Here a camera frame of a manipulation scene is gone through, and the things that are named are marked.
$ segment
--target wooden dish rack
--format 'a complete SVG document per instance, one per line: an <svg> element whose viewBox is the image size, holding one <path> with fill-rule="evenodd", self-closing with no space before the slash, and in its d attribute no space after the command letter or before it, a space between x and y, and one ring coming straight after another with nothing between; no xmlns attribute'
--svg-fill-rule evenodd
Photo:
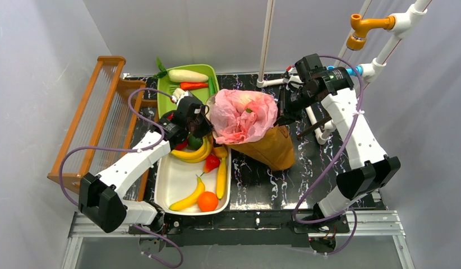
<svg viewBox="0 0 461 269"><path fill-rule="evenodd" d="M130 148L137 116L128 105L129 95L146 86L144 81L120 78L126 60L120 56L100 56L67 131L56 161L47 175L59 183L59 167L69 150L81 146ZM156 100L143 99L144 92L133 99L136 111L156 107ZM80 179L87 173L96 174L115 163L124 152L82 150L71 155L63 168L64 186L79 193ZM138 200L144 196L148 170L142 175Z"/></svg>

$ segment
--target red chili pepper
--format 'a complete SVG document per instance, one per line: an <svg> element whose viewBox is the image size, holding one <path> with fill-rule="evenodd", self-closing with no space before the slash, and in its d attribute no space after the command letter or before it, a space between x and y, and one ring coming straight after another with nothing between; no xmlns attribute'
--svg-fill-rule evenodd
<svg viewBox="0 0 461 269"><path fill-rule="evenodd" d="M209 85L203 82L181 82L179 87L185 91L188 91L188 90L207 88L209 87Z"/></svg>
<svg viewBox="0 0 461 269"><path fill-rule="evenodd" d="M183 150L186 146L187 146L187 139L185 140L185 142L182 142L181 144L177 144L174 149L175 150Z"/></svg>
<svg viewBox="0 0 461 269"><path fill-rule="evenodd" d="M204 163L204 173L209 173L212 170L216 169L219 167L220 160L216 156L209 154L209 156L206 158L206 162Z"/></svg>

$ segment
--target brown paper bag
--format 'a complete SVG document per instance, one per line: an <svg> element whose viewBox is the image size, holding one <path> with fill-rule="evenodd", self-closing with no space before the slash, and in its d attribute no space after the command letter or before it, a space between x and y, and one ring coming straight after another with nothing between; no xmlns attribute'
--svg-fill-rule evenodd
<svg viewBox="0 0 461 269"><path fill-rule="evenodd" d="M257 142L226 145L268 165L273 171L288 169L295 163L292 139L285 126L268 130Z"/></svg>

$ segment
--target gray floor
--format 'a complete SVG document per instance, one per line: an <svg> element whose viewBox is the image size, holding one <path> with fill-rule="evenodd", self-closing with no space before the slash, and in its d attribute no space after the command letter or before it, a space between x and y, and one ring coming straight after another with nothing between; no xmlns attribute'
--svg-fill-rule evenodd
<svg viewBox="0 0 461 269"><path fill-rule="evenodd" d="M342 244L346 237L337 237ZM185 261L180 268L402 268L392 236L359 236L345 250L325 258L309 248L284 245L203 245L182 248ZM159 253L177 263L174 248ZM77 267L80 269L167 268L141 256L137 238L84 238Z"/></svg>

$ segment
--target clear ribbed panel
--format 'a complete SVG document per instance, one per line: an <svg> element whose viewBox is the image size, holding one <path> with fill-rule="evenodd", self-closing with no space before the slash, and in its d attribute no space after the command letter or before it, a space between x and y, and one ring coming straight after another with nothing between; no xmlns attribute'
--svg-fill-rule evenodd
<svg viewBox="0 0 461 269"><path fill-rule="evenodd" d="M103 66L95 82L89 101L85 106L82 118L79 121L77 130L72 138L68 151L77 147L86 146L94 132L100 111L102 110L105 97L113 79L116 66ZM85 157L85 150L72 154L64 165L64 173L78 173Z"/></svg>
<svg viewBox="0 0 461 269"><path fill-rule="evenodd" d="M115 93L98 145L122 149L131 117L132 112L126 101L118 93ZM120 156L121 152L96 151L89 172L96 174L104 170L115 163Z"/></svg>

